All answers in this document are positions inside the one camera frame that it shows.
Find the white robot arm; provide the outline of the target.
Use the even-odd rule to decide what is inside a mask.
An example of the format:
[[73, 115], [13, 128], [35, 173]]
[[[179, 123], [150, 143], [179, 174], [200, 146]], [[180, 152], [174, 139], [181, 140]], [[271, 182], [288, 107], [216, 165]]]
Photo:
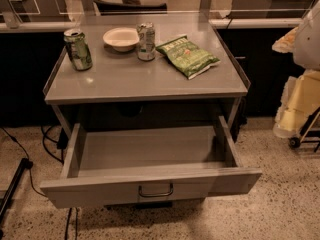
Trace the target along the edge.
[[273, 126], [277, 137], [297, 137], [320, 107], [320, 1], [272, 49], [291, 53], [294, 63], [304, 69], [301, 76], [289, 77], [285, 83]]

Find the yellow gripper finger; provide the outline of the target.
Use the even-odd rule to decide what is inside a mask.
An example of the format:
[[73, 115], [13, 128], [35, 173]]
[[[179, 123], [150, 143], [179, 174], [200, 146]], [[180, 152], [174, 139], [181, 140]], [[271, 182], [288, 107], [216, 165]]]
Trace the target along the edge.
[[272, 50], [279, 53], [292, 53], [294, 49], [294, 42], [296, 37], [296, 32], [298, 28], [295, 27], [278, 39], [273, 45]]
[[280, 101], [273, 132], [280, 138], [297, 136], [320, 107], [320, 71], [306, 70], [298, 78], [289, 77]]

